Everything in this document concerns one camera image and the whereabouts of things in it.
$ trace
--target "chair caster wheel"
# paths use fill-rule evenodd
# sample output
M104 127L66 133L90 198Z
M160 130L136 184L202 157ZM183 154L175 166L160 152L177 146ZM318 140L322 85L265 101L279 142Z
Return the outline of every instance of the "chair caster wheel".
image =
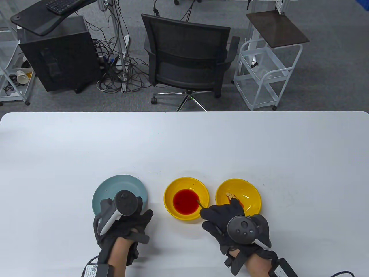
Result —
M156 105L157 103L158 103L158 100L156 99L156 97L155 97L155 96L153 96L153 97L151 98L151 104Z

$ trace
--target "red liquid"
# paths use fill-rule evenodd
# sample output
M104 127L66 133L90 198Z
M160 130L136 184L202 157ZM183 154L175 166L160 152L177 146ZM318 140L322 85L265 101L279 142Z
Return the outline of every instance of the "red liquid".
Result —
M199 207L196 200L200 200L200 198L194 191L183 189L174 195L173 206L180 214L190 215Z

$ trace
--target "hand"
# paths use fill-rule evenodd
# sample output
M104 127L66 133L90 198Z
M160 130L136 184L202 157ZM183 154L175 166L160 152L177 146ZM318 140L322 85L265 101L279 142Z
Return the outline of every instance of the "hand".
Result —
M200 216L207 220L203 222L203 228L209 232L220 245L222 254L227 255L226 266L231 267L231 273L237 275L245 262L254 254L265 258L275 259L273 251L265 251L255 243L243 245L233 241L227 230L229 221L238 215L245 215L245 212L237 199L231 199L230 204L221 206L211 206L200 211Z
M228 254L229 250L239 249L227 231L228 222L238 215L245 215L245 212L239 201L235 198L231 199L230 204L214 205L200 211L200 216L207 220L203 222L204 230L209 232L218 241L223 254Z
M138 208L136 212L131 216L122 216L119 220L116 220L110 227L108 232L106 232L102 236L99 236L99 234L97 233L98 222L95 218L94 232L97 243L101 248L98 260L99 263L107 263L113 247L114 249L119 248L118 246L115 246L115 242L118 238L123 238L126 241L124 244L125 247L129 245L127 265L131 265L133 260L138 257L137 241L144 237L147 237L145 236L145 228L151 221L154 213L152 210L147 210L144 214L141 215L142 198L137 197L137 199Z
M207 220L203 223L203 228L209 233L213 231L215 225L218 226L223 233L226 233L228 222L237 215L245 215L245 212L239 201L235 198L231 199L230 204L221 206L214 205L200 211L200 216Z

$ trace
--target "white table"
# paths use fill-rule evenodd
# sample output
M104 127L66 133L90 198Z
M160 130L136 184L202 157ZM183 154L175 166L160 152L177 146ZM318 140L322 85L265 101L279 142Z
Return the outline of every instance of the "white table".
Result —
M254 184L273 249L300 277L367 276L368 142L364 112L6 114L0 275L79 277L99 252L95 189L131 174L154 217L127 277L232 276L200 222L165 210L166 186L183 176L202 181L213 204L227 179Z

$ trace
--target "chair base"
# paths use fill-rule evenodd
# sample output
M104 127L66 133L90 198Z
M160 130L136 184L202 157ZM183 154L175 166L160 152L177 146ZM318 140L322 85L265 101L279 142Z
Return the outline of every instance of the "chair base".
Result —
M192 90L186 90L185 92L161 92L161 93L153 93L151 98L151 104L157 104L158 100L156 99L157 96L184 96L184 99L182 100L182 103L179 105L177 112L181 111L183 106L185 105L187 100L193 100L197 105L199 105L204 111L207 112L207 110L204 108L204 106L194 97L195 94L200 94L204 92L211 92L211 91L192 91Z

